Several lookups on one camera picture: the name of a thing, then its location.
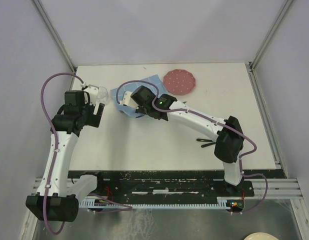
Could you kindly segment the clear plastic cup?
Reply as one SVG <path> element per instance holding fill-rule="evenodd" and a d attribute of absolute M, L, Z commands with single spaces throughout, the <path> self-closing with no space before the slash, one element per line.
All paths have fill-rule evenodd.
<path fill-rule="evenodd" d="M 96 95 L 96 102 L 99 104 L 104 104 L 105 106 L 109 104 L 110 97 L 109 97 L 109 91 L 107 88 L 103 86 L 98 87 L 98 93 Z"/>

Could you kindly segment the green handled gold fork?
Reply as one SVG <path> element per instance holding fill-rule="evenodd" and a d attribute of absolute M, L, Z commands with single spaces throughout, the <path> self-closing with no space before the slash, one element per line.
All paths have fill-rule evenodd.
<path fill-rule="evenodd" d="M 205 143 L 205 144 L 202 144 L 202 145 L 201 145 L 201 148 L 210 147 L 210 146 L 213 146 L 213 145 L 215 145 L 215 144 L 216 144 L 215 142 Z"/>

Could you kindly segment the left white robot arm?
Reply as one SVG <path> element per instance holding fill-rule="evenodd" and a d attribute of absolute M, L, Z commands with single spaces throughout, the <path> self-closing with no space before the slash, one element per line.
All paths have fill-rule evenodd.
<path fill-rule="evenodd" d="M 68 90 L 64 104 L 52 119 L 50 152 L 43 178 L 26 207 L 40 221 L 73 222 L 80 203 L 90 194 L 100 195 L 105 182 L 96 175 L 84 174 L 68 186 L 68 173 L 74 148 L 85 126 L 98 128 L 105 105 L 98 99 L 99 88 Z"/>

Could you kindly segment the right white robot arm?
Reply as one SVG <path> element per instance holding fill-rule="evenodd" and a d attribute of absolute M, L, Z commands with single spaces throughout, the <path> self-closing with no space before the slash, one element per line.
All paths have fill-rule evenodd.
<path fill-rule="evenodd" d="M 214 155 L 222 161 L 224 168 L 224 191 L 235 196 L 242 190 L 239 154 L 244 146 L 244 138 L 237 118 L 217 118 L 195 111 L 169 94 L 157 97 L 146 86 L 139 86 L 133 92 L 125 91 L 116 97 L 119 105 L 131 107 L 136 113 L 153 119 L 176 122 L 189 127 L 215 143 Z"/>

